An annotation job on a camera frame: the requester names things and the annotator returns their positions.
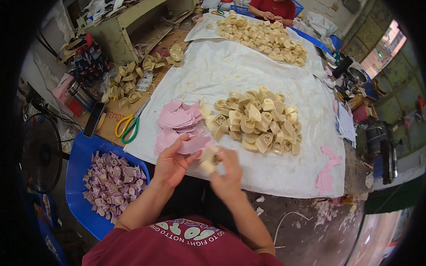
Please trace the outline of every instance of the red shirt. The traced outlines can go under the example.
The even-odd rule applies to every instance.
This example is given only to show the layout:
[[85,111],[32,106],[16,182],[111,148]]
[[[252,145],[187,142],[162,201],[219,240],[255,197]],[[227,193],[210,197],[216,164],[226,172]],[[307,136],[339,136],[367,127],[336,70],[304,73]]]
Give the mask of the red shirt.
[[251,0],[250,5],[260,11],[269,11],[276,16],[288,20],[294,20],[294,14],[296,13],[296,6],[291,0],[280,2],[275,2],[274,0]]
[[200,216],[167,220],[126,231],[111,230],[83,257],[82,265],[265,265],[283,266],[273,255],[257,255],[231,232]]

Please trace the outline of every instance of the concrete floor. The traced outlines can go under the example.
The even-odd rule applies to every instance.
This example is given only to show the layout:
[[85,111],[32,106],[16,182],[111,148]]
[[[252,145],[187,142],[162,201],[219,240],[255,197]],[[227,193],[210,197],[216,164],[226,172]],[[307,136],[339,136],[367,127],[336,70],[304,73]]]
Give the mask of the concrete floor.
[[[67,161],[64,160],[61,177],[51,196],[55,201],[56,214],[62,222],[62,229],[66,229],[74,236],[77,235],[77,239],[80,239],[78,241],[80,248],[87,252],[99,241],[76,220],[68,208],[65,199],[66,164]],[[254,192],[247,194],[254,209],[260,206],[265,210],[260,218],[272,239],[284,214],[299,212],[310,219],[308,221],[291,213],[281,223],[276,246],[285,247],[277,249],[276,256],[286,266],[345,265],[360,229],[363,204],[351,209],[351,206],[335,207],[327,201],[316,202],[314,199],[270,195],[264,195],[265,201],[259,203],[256,199],[261,194]]]

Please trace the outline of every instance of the tape roll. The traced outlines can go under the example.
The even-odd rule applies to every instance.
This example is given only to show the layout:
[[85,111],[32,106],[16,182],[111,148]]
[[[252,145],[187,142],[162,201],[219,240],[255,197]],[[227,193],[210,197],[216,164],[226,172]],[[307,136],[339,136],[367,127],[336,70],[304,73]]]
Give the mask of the tape roll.
[[201,15],[196,15],[196,16],[192,17],[192,21],[195,22],[195,23],[203,21],[203,19],[204,19],[204,17],[203,17],[202,14]]

